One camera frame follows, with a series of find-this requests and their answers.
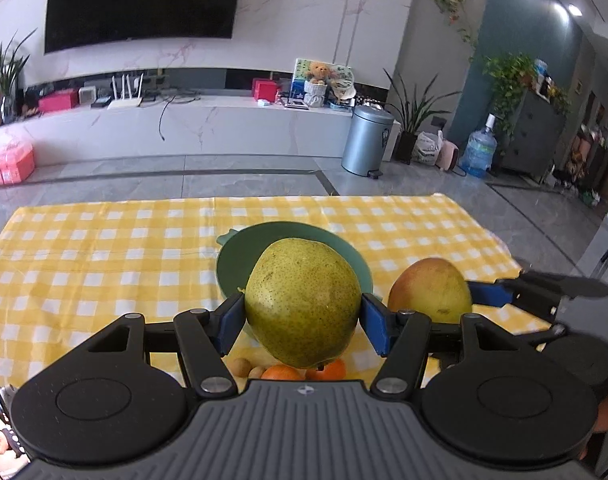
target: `blue water bottle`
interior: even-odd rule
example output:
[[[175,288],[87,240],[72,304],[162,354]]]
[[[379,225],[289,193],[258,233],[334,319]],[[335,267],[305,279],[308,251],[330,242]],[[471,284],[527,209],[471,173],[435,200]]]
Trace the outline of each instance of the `blue water bottle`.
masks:
[[[497,139],[493,136],[494,124],[495,116],[491,114],[486,120],[486,126],[468,137],[468,144],[460,163],[460,167],[466,173],[483,178],[486,170],[491,167],[497,149]]]

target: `trash can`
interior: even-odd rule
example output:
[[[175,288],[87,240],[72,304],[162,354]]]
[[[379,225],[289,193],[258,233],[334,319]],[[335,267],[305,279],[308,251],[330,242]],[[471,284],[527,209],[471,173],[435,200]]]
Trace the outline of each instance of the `trash can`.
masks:
[[[377,178],[395,118],[385,110],[357,106],[348,132],[341,166],[351,173]]]

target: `gray dresser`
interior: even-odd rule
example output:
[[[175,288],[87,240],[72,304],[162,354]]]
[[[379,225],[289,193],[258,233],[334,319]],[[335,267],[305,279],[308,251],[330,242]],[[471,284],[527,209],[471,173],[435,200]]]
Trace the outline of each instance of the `gray dresser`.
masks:
[[[556,114],[547,101],[533,92],[526,92],[502,167],[540,180],[553,160],[565,122],[566,118]]]

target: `white speaker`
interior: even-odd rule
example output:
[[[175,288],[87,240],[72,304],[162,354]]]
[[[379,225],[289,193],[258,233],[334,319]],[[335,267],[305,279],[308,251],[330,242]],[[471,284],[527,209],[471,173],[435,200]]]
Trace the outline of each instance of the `white speaker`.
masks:
[[[91,105],[97,101],[97,87],[85,86],[79,89],[79,104]]]

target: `teddy bear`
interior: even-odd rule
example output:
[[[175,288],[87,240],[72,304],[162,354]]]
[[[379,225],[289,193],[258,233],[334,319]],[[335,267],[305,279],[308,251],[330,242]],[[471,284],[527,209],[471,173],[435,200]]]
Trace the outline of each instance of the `teddy bear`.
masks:
[[[329,77],[333,76],[333,71],[326,63],[314,61],[310,64],[308,72],[306,72],[306,79],[312,84],[325,84]]]

